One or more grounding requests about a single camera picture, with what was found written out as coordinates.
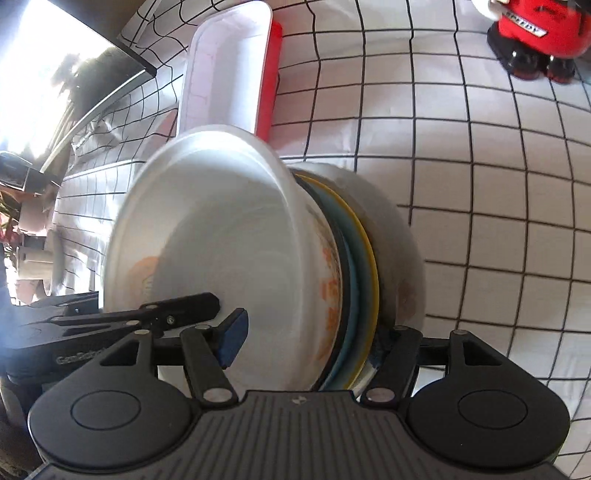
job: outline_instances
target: ribbed black surface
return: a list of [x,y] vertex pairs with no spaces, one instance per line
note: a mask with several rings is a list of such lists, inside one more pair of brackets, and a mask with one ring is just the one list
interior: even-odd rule
[[464,471],[416,445],[398,417],[357,404],[349,392],[250,393],[207,413],[172,454],[118,475],[46,466],[36,480],[561,480],[550,465],[509,474]]

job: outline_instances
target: silver bolt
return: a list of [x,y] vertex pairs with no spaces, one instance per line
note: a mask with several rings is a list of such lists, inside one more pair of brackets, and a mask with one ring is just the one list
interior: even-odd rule
[[389,388],[376,387],[369,390],[365,397],[374,403],[386,403],[394,399],[396,395]]
[[232,399],[232,392],[227,388],[210,388],[205,391],[203,398],[212,403],[226,403]]

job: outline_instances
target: red toy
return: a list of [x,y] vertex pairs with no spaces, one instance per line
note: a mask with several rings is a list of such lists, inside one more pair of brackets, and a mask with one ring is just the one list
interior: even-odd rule
[[[473,0],[478,10],[483,4]],[[591,46],[591,0],[508,0],[488,4],[500,19],[488,31],[488,44],[504,68],[533,80],[544,73],[568,83],[574,59]]]

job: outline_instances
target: yellow rim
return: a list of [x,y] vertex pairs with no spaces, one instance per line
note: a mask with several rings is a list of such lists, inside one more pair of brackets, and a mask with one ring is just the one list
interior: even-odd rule
[[365,228],[363,228],[361,221],[357,217],[356,213],[347,204],[347,202],[344,201],[343,198],[338,193],[336,193],[330,187],[327,187],[326,185],[324,185],[322,182],[320,182],[316,179],[307,177],[306,175],[299,174],[299,173],[297,174],[297,176],[304,178],[306,181],[309,181],[310,183],[323,189],[325,192],[327,192],[332,197],[334,197],[337,202],[339,202],[341,207],[344,208],[344,210],[349,214],[349,217],[353,220],[355,226],[357,227],[357,231],[359,232],[361,238],[363,239],[363,245],[365,247],[365,251],[366,251],[368,258],[369,258],[369,268],[371,270],[371,287],[372,287],[372,298],[371,298],[372,306],[371,306],[371,311],[370,311],[371,316],[369,318],[371,335],[368,335],[368,337],[366,338],[365,344],[363,346],[363,351],[362,351],[363,355],[360,357],[360,360],[358,360],[357,364],[355,365],[355,369],[353,370],[353,375],[351,377],[349,377],[349,380],[346,383],[346,388],[350,388],[355,383],[355,380],[357,380],[357,377],[361,373],[361,370],[363,369],[363,366],[365,365],[365,362],[367,361],[367,358],[369,356],[369,351],[371,350],[372,342],[374,341],[375,329],[378,325],[378,311],[379,311],[378,266],[376,265],[376,262],[375,262],[374,250],[372,249],[369,238],[368,238],[367,234],[365,233]]

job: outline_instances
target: checkered tablecloth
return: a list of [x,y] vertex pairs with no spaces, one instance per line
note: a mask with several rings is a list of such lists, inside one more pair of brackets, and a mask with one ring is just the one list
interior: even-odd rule
[[[236,3],[148,0],[124,29],[158,74],[74,139],[54,217],[63,293],[100,290],[125,193],[174,136],[192,35]],[[425,335],[471,330],[560,395],[573,424],[557,465],[591,478],[591,66],[569,86],[509,77],[469,0],[270,4],[284,27],[271,145],[399,206],[426,259]]]

